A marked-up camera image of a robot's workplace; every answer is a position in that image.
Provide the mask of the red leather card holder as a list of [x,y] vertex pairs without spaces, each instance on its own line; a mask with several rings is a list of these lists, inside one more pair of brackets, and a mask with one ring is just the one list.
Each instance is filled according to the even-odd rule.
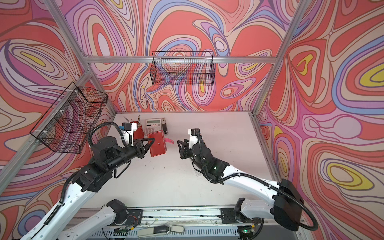
[[165,154],[167,152],[167,143],[175,143],[173,140],[166,138],[163,130],[150,133],[148,138],[155,139],[154,143],[150,147],[151,157]]

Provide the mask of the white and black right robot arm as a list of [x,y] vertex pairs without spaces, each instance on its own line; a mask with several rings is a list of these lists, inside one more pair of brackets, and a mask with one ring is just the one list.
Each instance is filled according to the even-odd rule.
[[309,231],[319,228],[315,215],[305,206],[304,199],[291,181],[264,180],[245,173],[214,157],[199,129],[190,129],[188,134],[188,139],[177,142],[182,160],[190,159],[195,171],[210,184],[244,190],[266,203],[266,207],[253,207],[250,200],[239,199],[234,208],[237,221],[244,218],[274,219],[280,226],[294,232],[299,228]]

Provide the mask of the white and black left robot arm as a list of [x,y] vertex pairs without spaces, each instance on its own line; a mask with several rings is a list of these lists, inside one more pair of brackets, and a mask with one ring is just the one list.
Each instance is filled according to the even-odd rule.
[[[104,126],[113,126],[118,131],[122,146],[116,138],[104,137],[96,144],[93,134]],[[88,144],[93,152],[89,163],[77,172],[71,174],[63,185],[59,201],[39,221],[39,223],[25,234],[23,240],[57,240],[68,223],[111,178],[119,178],[117,169],[121,166],[128,168],[133,159],[143,159],[154,138],[134,139],[134,130],[121,130],[114,122],[105,122],[88,133]]]

